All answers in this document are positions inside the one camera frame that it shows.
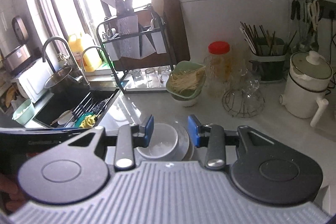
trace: power cord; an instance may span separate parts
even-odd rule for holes
[[[334,23],[334,19],[335,19],[335,12],[333,10],[331,10],[329,12],[329,18],[331,20],[331,39],[330,39],[330,44],[329,44],[329,65],[331,65],[332,44],[334,44],[334,46],[336,47],[336,43],[334,41],[334,38],[335,38],[336,34],[334,34],[334,31],[333,31],[333,23]],[[330,79],[330,82],[332,83],[332,86],[328,86],[329,89],[334,89],[336,87],[335,75],[336,75],[336,72],[333,74],[332,79]]]

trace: faucet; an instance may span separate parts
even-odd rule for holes
[[[74,55],[73,55],[73,53],[72,53],[72,51],[71,51],[71,49],[70,49],[70,47],[69,47],[69,44],[67,43],[67,41],[66,41],[64,38],[62,38],[62,37],[58,37],[58,36],[53,36],[53,37],[50,37],[50,38],[48,38],[48,39],[46,40],[46,42],[44,43],[44,45],[43,45],[43,47],[42,47],[42,61],[43,61],[43,62],[46,62],[46,59],[47,59],[47,58],[46,58],[46,52],[45,52],[45,50],[46,50],[48,44],[49,44],[50,42],[52,42],[52,41],[55,41],[55,40],[62,41],[63,44],[64,44],[64,46],[65,46],[65,48],[66,48],[66,49],[68,50],[68,52],[69,52],[70,59],[71,59],[71,61],[72,61],[71,66],[72,66],[72,68],[73,68],[73,72],[74,72],[74,74],[76,75],[76,78],[74,78],[73,80],[74,80],[75,82],[77,82],[77,83],[82,82],[84,85],[89,85],[89,84],[90,84],[89,81],[88,81],[87,78],[85,77],[85,74],[84,74],[83,70],[78,66],[78,63],[77,63],[77,61],[76,61],[76,59],[75,59],[75,57],[74,57]]]

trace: glass cup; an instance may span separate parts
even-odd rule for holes
[[[157,88],[161,85],[158,75],[154,68],[148,68],[145,70],[147,84],[149,88]]]
[[[143,78],[140,69],[134,69],[131,71],[132,78],[134,80],[134,84],[137,88],[146,88],[147,83],[146,80]]]
[[[170,73],[169,67],[168,66],[159,67],[157,69],[157,73],[159,75],[161,84],[167,83]]]

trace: kitchen counter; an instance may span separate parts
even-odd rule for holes
[[[285,82],[261,85],[265,108],[251,119],[234,118],[223,108],[220,99],[213,99],[202,92],[196,105],[182,107],[169,93],[130,94],[120,93],[102,118],[100,125],[107,130],[118,130],[128,123],[141,123],[153,114],[155,122],[177,122],[187,128],[187,117],[195,114],[202,123],[216,123],[227,130],[236,130],[246,124],[262,133],[313,158],[322,168],[322,187],[336,180],[336,121],[334,108],[336,93],[327,96],[330,104],[316,128],[310,127],[311,119],[300,119],[280,105],[278,98]],[[205,149],[198,149],[199,158]]]

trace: black metal rack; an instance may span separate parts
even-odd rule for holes
[[[137,32],[137,33],[132,33],[132,34],[126,34],[126,35],[119,35],[118,33],[116,33],[114,36],[110,37],[110,38],[107,38],[107,39],[102,39],[99,35],[99,27],[101,25],[108,25],[109,22],[114,19],[114,18],[108,18],[106,20],[104,20],[102,23],[100,23],[98,26],[97,26],[97,29],[96,29],[96,35],[98,37],[98,40],[99,40],[99,44],[101,46],[101,50],[103,51],[103,54],[105,55],[105,59],[107,61],[107,63],[109,64],[110,66],[110,69],[112,71],[112,74],[115,78],[115,81],[117,82],[117,86],[121,89],[121,91],[124,93],[124,94],[127,94],[127,93],[138,93],[138,92],[134,92],[134,91],[127,91],[121,84],[121,82],[125,79],[125,77],[127,76],[127,74],[129,73],[129,70],[126,70],[126,69],[123,69],[123,72],[124,72],[124,75],[119,78],[118,75],[117,75],[117,72],[115,71],[114,67],[113,67],[113,64],[110,60],[110,57],[109,57],[109,54],[105,48],[105,44],[107,43],[113,43],[113,42],[117,42],[117,41],[120,41],[120,40],[123,40],[123,39],[127,39],[127,38],[131,38],[131,37],[141,37],[143,35],[149,35],[150,37],[152,36],[152,33],[156,33],[156,32],[160,32],[161,35],[162,35],[162,39],[163,39],[163,42],[164,42],[164,45],[165,45],[165,49],[166,49],[166,52],[168,54],[168,57],[169,57],[169,66],[170,66],[170,69],[173,71],[174,69],[174,61],[173,60],[176,60],[176,56],[175,56],[175,52],[174,50],[172,50],[174,56],[172,56],[172,53],[170,51],[170,48],[169,48],[169,44],[168,44],[168,39],[167,39],[167,36],[166,36],[166,33],[165,33],[165,30],[167,29],[167,22],[166,20],[164,20],[164,22],[161,21],[161,17],[154,11],[154,9],[152,8],[151,4],[148,4],[146,9],[148,9],[150,11],[150,13],[152,14],[152,18],[153,20],[157,21],[159,27],[158,28],[155,28],[154,30],[152,30],[150,28],[150,26],[146,26],[144,27],[145,31],[141,31],[141,32]],[[148,89],[148,91],[146,91],[148,93],[150,92],[157,92],[157,90],[150,90]]]
[[[97,113],[97,120],[99,119],[99,115],[101,115],[105,110],[110,102],[110,100],[118,93],[119,89],[115,89],[115,91],[112,93],[110,97],[100,96],[99,91],[96,91],[97,94],[93,94],[93,92],[89,92],[84,99],[78,104],[77,107],[75,107],[72,111],[72,115],[75,118],[75,123],[77,120],[85,113],[92,112],[93,108],[98,106],[102,101],[106,100],[105,104],[102,106],[102,108]]]

